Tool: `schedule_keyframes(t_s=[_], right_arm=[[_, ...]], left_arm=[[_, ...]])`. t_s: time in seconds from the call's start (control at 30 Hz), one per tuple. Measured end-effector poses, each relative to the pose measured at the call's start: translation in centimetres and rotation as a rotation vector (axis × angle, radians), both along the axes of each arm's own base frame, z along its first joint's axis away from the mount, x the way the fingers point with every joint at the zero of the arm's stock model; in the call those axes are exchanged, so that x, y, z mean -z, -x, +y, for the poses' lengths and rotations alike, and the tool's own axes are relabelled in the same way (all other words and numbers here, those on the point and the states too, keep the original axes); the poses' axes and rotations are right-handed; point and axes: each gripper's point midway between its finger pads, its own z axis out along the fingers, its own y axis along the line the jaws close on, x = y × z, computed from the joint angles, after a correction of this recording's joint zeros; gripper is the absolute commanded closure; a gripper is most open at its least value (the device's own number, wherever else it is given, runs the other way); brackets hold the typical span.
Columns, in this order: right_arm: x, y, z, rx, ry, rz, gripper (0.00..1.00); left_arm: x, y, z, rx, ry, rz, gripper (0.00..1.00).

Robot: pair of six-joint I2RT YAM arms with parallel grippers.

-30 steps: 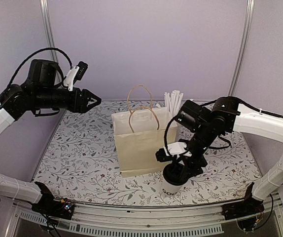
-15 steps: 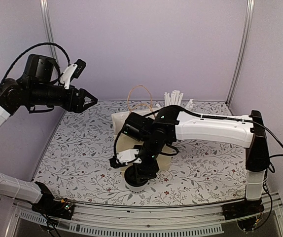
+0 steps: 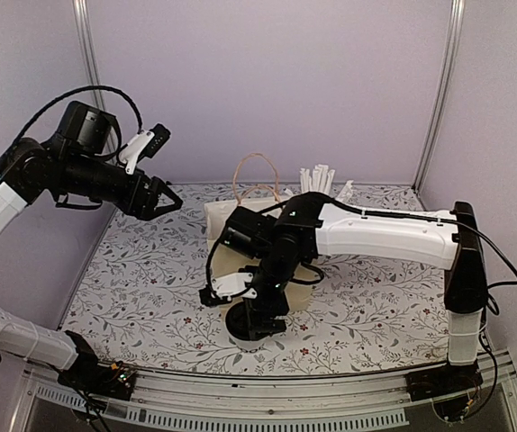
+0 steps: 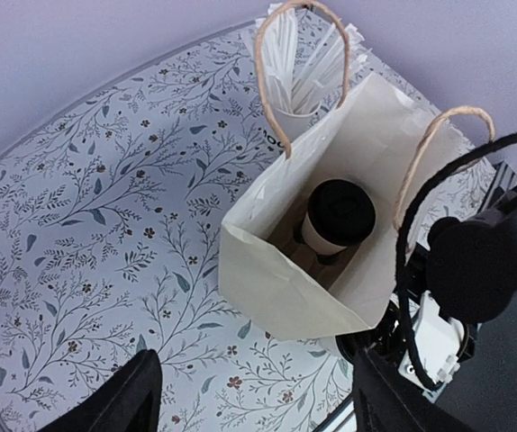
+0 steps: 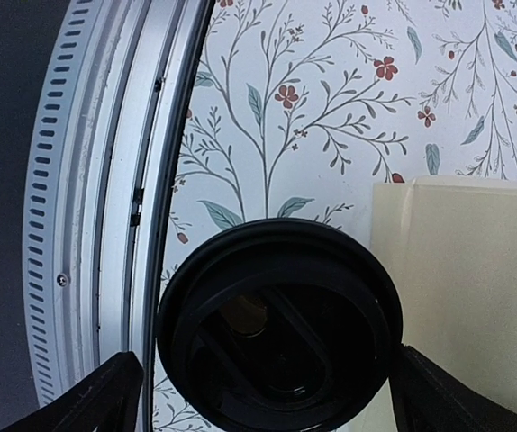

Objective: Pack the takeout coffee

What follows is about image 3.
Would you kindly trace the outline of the cream paper bag with handles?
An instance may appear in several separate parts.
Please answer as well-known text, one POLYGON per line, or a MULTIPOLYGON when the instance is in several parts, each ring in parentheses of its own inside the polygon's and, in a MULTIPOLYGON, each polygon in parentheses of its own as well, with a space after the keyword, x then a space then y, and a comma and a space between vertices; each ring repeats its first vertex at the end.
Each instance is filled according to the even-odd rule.
POLYGON ((209 256, 201 303, 213 307, 247 300, 260 310, 302 311, 324 274, 313 265, 319 256, 315 231, 328 197, 333 172, 323 165, 302 169, 301 192, 283 199, 279 186, 268 199, 236 192, 233 200, 207 203, 209 256))

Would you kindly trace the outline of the black plastic cup lid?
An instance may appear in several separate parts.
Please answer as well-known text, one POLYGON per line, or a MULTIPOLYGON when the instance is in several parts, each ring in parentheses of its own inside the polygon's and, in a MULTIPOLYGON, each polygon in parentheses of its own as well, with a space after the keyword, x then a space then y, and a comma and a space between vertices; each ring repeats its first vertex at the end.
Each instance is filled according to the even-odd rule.
POLYGON ((268 336, 263 317, 245 302, 239 302, 227 311, 225 324, 230 335, 242 341, 258 341, 268 336))

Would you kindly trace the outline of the white paper coffee cup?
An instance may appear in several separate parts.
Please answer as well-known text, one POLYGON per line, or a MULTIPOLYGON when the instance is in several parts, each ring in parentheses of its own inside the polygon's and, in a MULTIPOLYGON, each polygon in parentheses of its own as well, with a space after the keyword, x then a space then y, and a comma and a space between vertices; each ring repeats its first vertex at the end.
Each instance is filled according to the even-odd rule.
POLYGON ((237 348, 245 353, 255 353, 264 347, 269 341, 269 337, 264 337, 259 340, 244 340, 236 337, 231 337, 231 341, 237 348))

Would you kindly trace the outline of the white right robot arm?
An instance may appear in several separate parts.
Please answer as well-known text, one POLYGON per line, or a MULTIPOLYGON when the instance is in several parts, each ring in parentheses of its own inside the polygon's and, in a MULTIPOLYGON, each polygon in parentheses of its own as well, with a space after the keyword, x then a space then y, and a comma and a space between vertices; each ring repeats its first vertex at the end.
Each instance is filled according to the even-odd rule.
POLYGON ((298 266, 320 256, 362 255, 411 261, 444 272, 444 305, 449 317, 447 364, 436 373, 443 392, 467 382, 476 363, 480 324, 494 285, 487 281, 484 248, 490 247, 511 270, 517 269, 476 223, 467 202, 449 211, 392 211, 339 202, 307 192, 261 210, 237 207, 227 218, 216 248, 258 260, 234 273, 206 276, 211 301, 242 302, 227 314, 238 342, 258 343, 286 330, 286 287, 298 266))

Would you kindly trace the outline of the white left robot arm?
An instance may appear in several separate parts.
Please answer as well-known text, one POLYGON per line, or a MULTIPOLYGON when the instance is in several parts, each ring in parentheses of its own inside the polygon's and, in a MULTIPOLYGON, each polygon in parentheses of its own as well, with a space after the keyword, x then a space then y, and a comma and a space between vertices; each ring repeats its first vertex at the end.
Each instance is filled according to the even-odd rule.
MULTIPOLYGON (((15 221, 42 194, 49 193, 63 209, 72 208, 71 194, 87 198, 94 210, 111 203, 140 221, 152 221, 180 208, 180 198, 163 180, 147 176, 138 167, 144 158, 155 156, 169 140, 170 131, 161 124, 139 129, 128 143, 106 155, 106 140, 116 128, 111 114, 71 102, 48 139, 20 138, 0 158, 0 265, 17 271, 22 293, 30 291, 25 284, 28 271, 52 282, 54 293, 62 285, 50 271, 51 260, 43 255, 50 251, 50 224, 43 225, 45 232, 37 239, 32 221, 24 224, 23 234, 15 221)), ((82 336, 43 328, 2 308, 0 351, 66 371, 86 391, 104 383, 104 371, 82 336)))

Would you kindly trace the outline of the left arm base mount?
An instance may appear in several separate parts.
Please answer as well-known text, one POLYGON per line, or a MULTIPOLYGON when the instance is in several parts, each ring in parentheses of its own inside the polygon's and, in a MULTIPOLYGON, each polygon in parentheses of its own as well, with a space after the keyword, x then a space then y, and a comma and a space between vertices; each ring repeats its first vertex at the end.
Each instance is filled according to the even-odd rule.
POLYGON ((78 333, 67 330, 75 344, 77 357, 69 369, 59 373, 58 383, 74 390, 121 401, 129 401, 136 377, 123 361, 100 364, 93 348, 78 333))

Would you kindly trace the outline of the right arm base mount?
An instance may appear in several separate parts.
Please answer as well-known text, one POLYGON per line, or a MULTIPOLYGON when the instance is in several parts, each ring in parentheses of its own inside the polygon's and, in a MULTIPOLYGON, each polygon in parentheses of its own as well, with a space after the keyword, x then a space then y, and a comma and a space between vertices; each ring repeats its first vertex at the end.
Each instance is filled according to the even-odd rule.
POLYGON ((411 401, 432 400, 437 417, 448 423, 465 420, 481 396, 483 378, 475 361, 471 365, 450 363, 404 376, 411 401))

